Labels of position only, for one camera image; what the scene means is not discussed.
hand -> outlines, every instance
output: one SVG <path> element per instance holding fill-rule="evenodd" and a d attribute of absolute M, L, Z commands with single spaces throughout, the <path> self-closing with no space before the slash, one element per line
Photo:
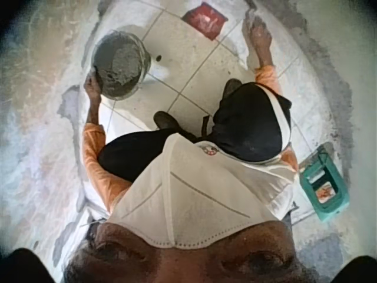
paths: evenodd
<path fill-rule="evenodd" d="M 92 70 L 87 75 L 87 79 L 84 83 L 84 89 L 89 96 L 90 103 L 98 104 L 101 103 L 101 87 L 98 84 L 96 78 L 97 70 L 92 68 Z"/>
<path fill-rule="evenodd" d="M 255 17 L 250 29 L 250 39 L 257 53 L 270 50 L 272 36 L 266 27 L 266 23 L 258 16 Z"/>

shoe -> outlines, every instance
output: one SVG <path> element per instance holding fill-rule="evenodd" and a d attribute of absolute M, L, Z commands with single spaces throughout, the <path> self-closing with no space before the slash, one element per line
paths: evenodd
<path fill-rule="evenodd" d="M 170 114 L 164 111 L 158 111 L 153 116 L 153 121 L 160 130 L 163 129 L 175 129 L 179 131 L 181 127 L 178 121 Z"/>
<path fill-rule="evenodd" d="M 223 99 L 231 95 L 241 85 L 242 85 L 241 81 L 236 78 L 231 78 L 229 81 L 227 81 L 225 84 L 224 92 L 223 92 Z"/>

worker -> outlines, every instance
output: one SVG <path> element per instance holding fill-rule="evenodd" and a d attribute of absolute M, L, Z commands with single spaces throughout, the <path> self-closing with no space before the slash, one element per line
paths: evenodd
<path fill-rule="evenodd" d="M 279 87 L 266 24 L 249 31 L 255 83 L 229 80 L 212 132 L 195 137 L 165 112 L 157 131 L 105 145 L 101 90 L 90 74 L 84 164 L 110 213 L 75 252 L 66 282 L 308 282 L 292 234 L 297 160 L 291 102 Z"/>

skin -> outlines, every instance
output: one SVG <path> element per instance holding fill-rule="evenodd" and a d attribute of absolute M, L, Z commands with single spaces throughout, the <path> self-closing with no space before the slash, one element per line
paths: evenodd
<path fill-rule="evenodd" d="M 273 65 L 272 37 L 256 18 L 249 31 L 260 66 Z M 85 90 L 90 99 L 87 123 L 98 124 L 101 90 L 95 72 Z M 293 239 L 280 221 L 261 223 L 196 250 L 158 249 L 112 223 L 98 228 L 88 252 L 74 262 L 85 282 L 304 282 Z"/>

green stool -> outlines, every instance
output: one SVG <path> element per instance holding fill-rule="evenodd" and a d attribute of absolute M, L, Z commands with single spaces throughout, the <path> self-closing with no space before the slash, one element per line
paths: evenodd
<path fill-rule="evenodd" d="M 346 183 L 323 146 L 317 149 L 312 164 L 300 174 L 300 183 L 321 221 L 334 217 L 349 204 Z M 321 203 L 316 192 L 325 186 L 332 187 L 335 195 Z"/>

